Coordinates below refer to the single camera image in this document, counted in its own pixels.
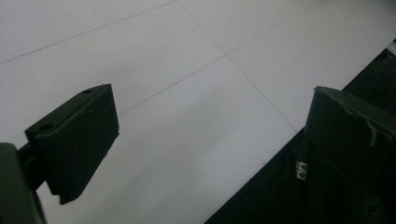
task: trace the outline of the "black fabric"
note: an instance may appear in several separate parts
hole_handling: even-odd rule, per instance
[[[396,58],[384,51],[344,91],[396,115]],[[354,189],[319,150],[302,152],[304,130],[206,223],[395,223],[395,198]],[[295,164],[308,155],[305,182]]]

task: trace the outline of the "tile grout line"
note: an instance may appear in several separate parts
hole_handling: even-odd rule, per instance
[[[144,13],[146,13],[146,12],[149,12],[149,11],[154,10],[154,9],[156,9],[156,8],[159,8],[159,7],[164,7],[164,6],[166,6],[166,5],[175,3],[176,1],[177,1],[177,0],[174,0],[174,1],[172,1],[172,2],[168,2],[168,3],[162,4],[162,5],[157,6],[157,7],[153,7],[153,8],[150,8],[150,9],[147,9],[147,10],[144,10],[144,11],[141,11],[141,12],[138,12],[137,14],[134,14],[134,15],[132,15],[132,16],[129,16],[129,17],[126,17],[126,18],[122,18],[122,19],[117,20],[117,21],[113,21],[113,22],[111,22],[111,23],[108,23],[108,24],[105,24],[105,25],[96,27],[96,28],[94,28],[94,29],[92,29],[92,30],[86,31],[86,32],[81,33],[81,34],[79,34],[79,35],[74,35],[74,36],[68,37],[68,38],[66,38],[66,39],[63,39],[63,40],[61,40],[61,41],[58,41],[58,42],[56,42],[56,43],[47,45],[47,46],[45,46],[45,47],[32,50],[32,51],[30,51],[30,52],[24,53],[24,54],[22,54],[22,55],[19,55],[19,56],[17,56],[17,57],[11,58],[11,59],[7,59],[7,60],[5,60],[5,61],[3,61],[3,62],[0,62],[0,65],[1,65],[2,63],[8,63],[8,62],[10,62],[10,61],[12,61],[12,60],[21,58],[21,57],[23,57],[23,56],[26,56],[26,55],[29,55],[29,54],[32,54],[32,53],[35,53],[35,52],[40,51],[40,50],[42,50],[42,49],[46,49],[46,48],[55,46],[55,45],[57,45],[57,44],[61,44],[61,43],[66,42],[66,41],[68,41],[68,40],[77,38],[77,37],[79,37],[79,36],[86,35],[86,34],[88,34],[88,33],[91,33],[91,32],[97,31],[97,30],[100,30],[100,29],[102,29],[102,28],[105,28],[105,27],[107,27],[107,26],[109,26],[109,25],[118,23],[118,22],[120,22],[120,21],[126,21],[126,20],[128,20],[128,19],[131,19],[132,17],[135,17],[135,16],[138,16],[138,15],[144,14]]]
[[[296,13],[295,15],[291,16],[291,17],[288,18],[287,20],[282,21],[280,24],[274,26],[273,28],[271,28],[271,29],[265,31],[264,33],[262,33],[262,34],[260,34],[260,35],[258,35],[258,36],[256,36],[256,37],[254,37],[253,39],[249,40],[247,43],[245,43],[245,44],[239,46],[239,47],[236,48],[236,49],[231,50],[229,53],[227,53],[227,55],[236,52],[237,50],[241,49],[242,47],[244,47],[244,46],[250,44],[251,42],[254,42],[255,40],[259,39],[260,37],[262,37],[262,36],[264,36],[264,35],[270,33],[270,32],[273,31],[273,30],[275,30],[275,29],[278,28],[279,26],[282,26],[283,24],[285,24],[285,23],[287,23],[287,22],[293,20],[294,18],[296,18],[296,17],[298,17],[299,15],[303,14],[304,12],[306,12],[309,8],[310,8],[310,7],[306,7],[304,10],[301,10],[300,12],[298,12],[298,13]]]
[[[264,97],[264,99],[274,108],[274,110],[280,115],[280,117],[281,117],[283,120],[285,120],[285,121],[288,123],[288,125],[297,133],[297,131],[294,129],[294,127],[290,124],[290,122],[283,116],[282,113],[280,113],[280,111],[274,106],[274,104],[268,99],[268,97],[265,96],[265,94],[264,94],[264,93],[256,86],[256,84],[254,84],[254,82],[248,77],[248,75],[247,75],[244,71],[242,71],[242,69],[233,61],[233,59],[230,57],[230,54],[233,53],[233,52],[235,52],[235,51],[237,51],[238,49],[241,49],[242,47],[244,47],[245,45],[247,45],[247,44],[253,42],[254,40],[260,38],[261,36],[263,36],[263,35],[265,35],[265,34],[271,32],[272,30],[274,30],[275,28],[279,27],[280,25],[282,25],[282,24],[284,24],[284,23],[286,23],[286,22],[292,20],[293,18],[295,18],[295,17],[297,17],[298,15],[300,15],[301,13],[303,13],[303,11],[305,11],[305,10],[302,10],[300,13],[297,13],[296,15],[292,16],[292,17],[289,18],[288,20],[285,20],[285,21],[281,22],[279,25],[277,25],[277,26],[271,28],[270,30],[268,30],[268,31],[266,31],[266,32],[264,32],[264,33],[262,33],[262,34],[260,34],[259,36],[255,37],[255,38],[251,39],[251,40],[248,41],[246,44],[244,44],[244,45],[238,47],[237,49],[232,50],[230,53],[227,53],[227,52],[225,52],[224,49],[212,38],[212,36],[210,36],[210,34],[204,29],[204,27],[202,27],[202,25],[190,14],[190,12],[189,12],[186,8],[184,8],[184,7],[179,3],[178,0],[177,0],[177,2],[178,2],[178,4],[180,5],[180,7],[182,7],[182,8],[186,11],[186,13],[195,21],[195,23],[201,28],[201,30],[204,31],[204,32],[206,33],[206,35],[218,46],[219,49],[221,49],[221,51],[225,54],[225,57],[227,57],[227,58],[239,69],[239,71],[241,71],[241,73],[244,75],[244,77],[245,77],[245,78],[253,85],[253,87]]]
[[[146,99],[146,100],[144,100],[144,101],[138,103],[137,105],[134,105],[132,108],[127,109],[126,111],[120,113],[120,114],[118,115],[118,117],[123,116],[124,114],[126,114],[126,113],[130,112],[131,110],[137,108],[138,106],[142,105],[143,103],[145,103],[145,102],[151,100],[152,98],[158,96],[159,94],[163,93],[164,91],[167,91],[168,89],[171,89],[171,88],[174,87],[176,84],[182,82],[183,80],[185,80],[185,79],[187,79],[187,78],[189,78],[189,77],[192,77],[193,75],[197,74],[198,72],[201,72],[202,70],[206,69],[208,66],[212,65],[213,63],[218,62],[219,60],[221,60],[221,59],[223,59],[223,58],[225,58],[225,57],[227,57],[227,55],[222,55],[221,57],[217,58],[217,59],[214,60],[213,62],[211,62],[211,63],[205,65],[204,67],[202,67],[202,68],[196,70],[195,72],[189,74],[188,76],[183,77],[181,80],[179,80],[179,81],[175,82],[174,84],[172,84],[172,85],[166,87],[166,88],[163,89],[162,91],[159,91],[159,92],[155,93],[154,95],[150,96],[148,99]]]
[[[245,78],[251,83],[251,85],[253,85],[253,87],[264,97],[264,99],[274,108],[274,110],[280,115],[280,117],[282,117],[283,120],[285,120],[289,126],[297,133],[297,130],[291,125],[291,123],[285,118],[285,116],[283,116],[283,114],[275,107],[275,105],[268,99],[268,97],[259,89],[259,87],[257,87],[256,84],[254,84],[254,82],[250,79],[250,77],[248,77],[248,75],[242,71],[242,69],[238,66],[238,64],[236,64],[233,59],[227,55],[227,57],[230,59],[230,61],[239,69],[239,71],[241,71],[241,73],[245,76]]]
[[[213,43],[215,43],[216,46],[218,46],[218,48],[224,53],[224,56],[228,55],[224,49],[218,44],[218,42],[215,41],[215,39],[213,39],[213,37],[204,29],[204,27],[202,27],[202,25],[190,14],[190,12],[184,8],[181,3],[177,0],[177,3],[180,5],[181,8],[183,8],[183,10],[190,16],[190,18],[199,26],[199,28],[201,28],[202,31],[204,31],[204,33],[213,41]]]

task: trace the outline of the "small label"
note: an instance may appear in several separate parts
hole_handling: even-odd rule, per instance
[[[296,163],[297,178],[305,180],[307,171],[308,171],[308,164],[302,161],[297,161]]]

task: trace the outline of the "floor tile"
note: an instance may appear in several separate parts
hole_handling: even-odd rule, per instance
[[[169,2],[3,0],[0,63]]]
[[[323,1],[231,54],[282,115],[304,127],[313,89],[343,89],[394,39],[390,1]]]
[[[0,141],[78,92],[111,83],[119,114],[214,62],[222,51],[173,3],[0,64]]]
[[[306,9],[316,0],[179,0],[229,53]]]
[[[203,223],[294,135],[223,58],[122,115],[77,201],[40,197],[49,223]]]

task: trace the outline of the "black plastic part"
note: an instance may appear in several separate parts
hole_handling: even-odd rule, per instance
[[[0,223],[46,223],[34,191],[26,184],[16,148],[0,144]]]
[[[31,190],[37,190],[46,180],[43,161],[37,156],[35,150],[29,144],[24,145],[17,153],[27,184]]]
[[[119,135],[111,85],[82,91],[25,133],[52,194],[61,204],[75,200]]]
[[[305,136],[344,179],[379,196],[396,189],[396,118],[343,91],[316,87]]]

